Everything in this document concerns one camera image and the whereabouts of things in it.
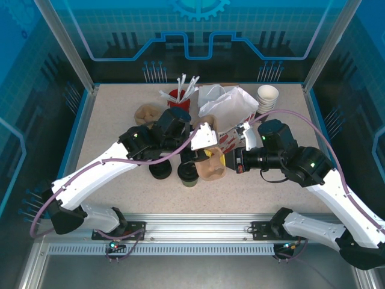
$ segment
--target enclosure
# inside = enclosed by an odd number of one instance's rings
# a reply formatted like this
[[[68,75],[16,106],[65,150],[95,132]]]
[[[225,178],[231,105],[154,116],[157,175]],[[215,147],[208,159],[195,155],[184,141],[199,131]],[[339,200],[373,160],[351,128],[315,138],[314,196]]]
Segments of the enclosure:
[[[202,243],[264,246],[250,240],[244,227],[269,220],[280,207],[339,222],[309,192],[265,185],[255,173],[183,193],[175,175],[158,185],[140,167],[101,188],[92,201],[147,222],[144,248],[163,244],[172,250],[143,251],[130,257],[128,267],[111,266],[102,253],[92,253],[103,244],[93,243],[88,231],[36,241],[29,236],[41,181],[62,178],[98,156],[135,125],[132,116],[141,104],[166,108],[158,90],[172,90],[181,73],[199,75],[202,84],[237,83],[251,95],[262,84],[276,86],[283,96],[278,108],[312,120],[335,150],[349,186],[385,219],[385,2],[1,4],[1,288],[180,288],[181,282],[184,288],[327,288],[301,263],[278,265],[270,256],[248,253],[174,253],[173,248]],[[330,155],[310,128],[280,117],[293,126],[298,142]],[[162,194],[149,193],[152,186]],[[48,216],[40,227],[50,228]],[[201,233],[203,241],[190,240]],[[87,253],[79,253],[82,246]],[[311,243],[304,259],[337,288],[383,286],[381,268],[355,269],[319,244]]]

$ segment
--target glass panel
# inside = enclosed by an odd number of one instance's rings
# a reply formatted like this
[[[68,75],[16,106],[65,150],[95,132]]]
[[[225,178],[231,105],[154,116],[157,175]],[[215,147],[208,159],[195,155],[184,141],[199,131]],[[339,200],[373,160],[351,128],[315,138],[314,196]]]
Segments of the glass panel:
[[[346,0],[54,0],[93,80],[303,81]]]
[[[84,88],[33,1],[3,2],[0,26],[0,287],[16,288],[40,206],[27,192],[57,178]]]
[[[350,187],[385,218],[385,2],[363,1],[314,86]]]

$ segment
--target beige countertop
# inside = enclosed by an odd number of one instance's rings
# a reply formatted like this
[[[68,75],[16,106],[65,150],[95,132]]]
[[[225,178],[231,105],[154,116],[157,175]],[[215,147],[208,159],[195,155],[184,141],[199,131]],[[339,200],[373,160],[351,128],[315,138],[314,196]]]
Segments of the beige countertop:
[[[241,84],[255,96],[260,84]],[[309,117],[302,88],[299,84],[275,84],[280,92],[276,109],[294,110]],[[165,110],[166,101],[158,90],[169,92],[176,84],[103,84],[100,85],[87,128],[78,168],[107,150],[118,137],[135,126],[134,113],[142,104],[153,104]],[[192,97],[190,114],[197,116],[197,93]],[[274,118],[290,126],[302,146],[318,147],[312,128],[295,116],[276,114]],[[124,213],[275,213],[288,207],[299,213],[330,213],[314,195],[298,184],[285,182],[269,184],[258,170],[237,175],[227,170],[224,178],[205,182],[199,179],[193,188],[182,185],[177,176],[179,156],[171,160],[173,172],[159,181],[147,166],[140,166],[113,179],[94,192],[87,201],[118,207]],[[266,179],[281,179],[280,171],[265,173]]]

